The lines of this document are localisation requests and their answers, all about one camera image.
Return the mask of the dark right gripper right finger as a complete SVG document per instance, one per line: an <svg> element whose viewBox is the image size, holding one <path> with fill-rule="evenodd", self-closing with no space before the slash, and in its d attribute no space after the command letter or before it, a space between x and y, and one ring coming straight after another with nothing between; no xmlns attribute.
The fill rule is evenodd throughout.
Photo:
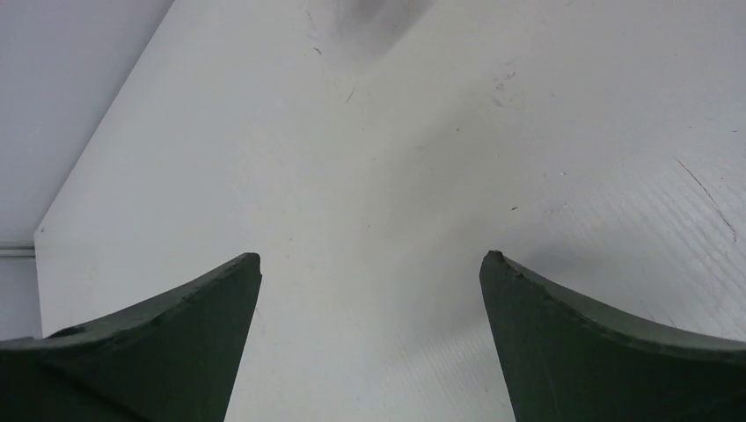
<svg viewBox="0 0 746 422"><path fill-rule="evenodd" d="M744 420L742 341L635 316L499 251L479 282L517 420Z"/></svg>

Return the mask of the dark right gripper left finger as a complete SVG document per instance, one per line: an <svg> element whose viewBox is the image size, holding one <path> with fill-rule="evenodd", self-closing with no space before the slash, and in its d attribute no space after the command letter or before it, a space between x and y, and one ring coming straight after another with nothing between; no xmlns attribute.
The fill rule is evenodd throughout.
<svg viewBox="0 0 746 422"><path fill-rule="evenodd" d="M244 253L107 316L4 341L2 420L224 420L261 279Z"/></svg>

